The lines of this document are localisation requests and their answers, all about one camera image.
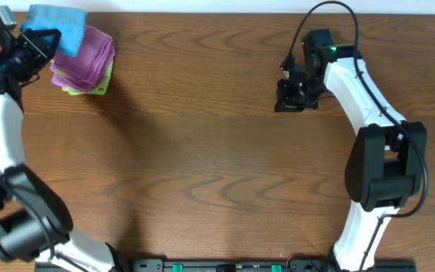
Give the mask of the blue cloth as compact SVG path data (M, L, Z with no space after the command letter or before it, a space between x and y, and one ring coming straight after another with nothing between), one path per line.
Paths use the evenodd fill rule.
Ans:
M88 12L83 9L55 5L31 5L20 30L58 29L61 38L57 50L76 57L85 36Z

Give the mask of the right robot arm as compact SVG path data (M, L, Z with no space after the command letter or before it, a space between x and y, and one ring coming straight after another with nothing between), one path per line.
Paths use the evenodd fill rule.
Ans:
M367 73L354 45L336 45L328 29L302 39L305 63L290 54L281 65L276 112L317 109L330 92L346 113L356 138L344 172L351 205L343 232L328 260L311 261L317 271L415 271L413 261L375 260L375 251L393 216L419 191L427 132L407 122Z

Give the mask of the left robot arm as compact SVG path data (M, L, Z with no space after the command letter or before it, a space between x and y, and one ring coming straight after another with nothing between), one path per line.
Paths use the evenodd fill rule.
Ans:
M63 200L26 164L22 141L22 89L57 49L57 29L11 34L0 16L0 259L34 261L67 271L129 271L108 243L73 226Z

